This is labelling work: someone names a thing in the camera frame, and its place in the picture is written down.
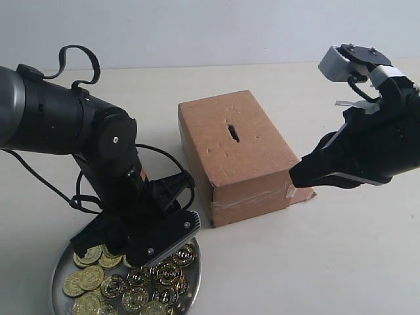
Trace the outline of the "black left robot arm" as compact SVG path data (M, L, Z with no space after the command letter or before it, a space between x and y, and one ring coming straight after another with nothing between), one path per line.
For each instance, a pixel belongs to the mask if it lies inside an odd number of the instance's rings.
M105 245L141 266L183 246L200 228L179 194L194 187L179 174L149 180L129 114L80 89L45 81L33 69L1 68L1 148L71 155L96 192L100 213L72 239L78 255Z

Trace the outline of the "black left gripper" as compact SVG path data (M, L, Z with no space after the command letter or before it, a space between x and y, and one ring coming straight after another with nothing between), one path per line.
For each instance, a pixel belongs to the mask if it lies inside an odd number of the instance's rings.
M139 199L114 217L101 213L71 240L73 251L84 257L87 250L105 244L112 255L124 255L131 238L140 229L150 226L180 210L188 210L195 198L195 182L188 171L152 180Z

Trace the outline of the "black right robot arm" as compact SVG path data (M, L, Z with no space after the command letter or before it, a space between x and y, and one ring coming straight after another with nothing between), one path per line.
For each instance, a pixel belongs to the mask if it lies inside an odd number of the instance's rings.
M378 111L345 110L343 126L290 169L295 187L380 186L419 168L419 91L408 79L386 79L379 92Z

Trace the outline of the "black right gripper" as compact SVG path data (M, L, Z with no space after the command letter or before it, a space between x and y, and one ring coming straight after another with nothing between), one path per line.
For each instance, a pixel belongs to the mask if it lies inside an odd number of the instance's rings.
M383 100L373 114L351 108L343 116L344 125L289 170L296 188L381 186L419 168L419 91Z

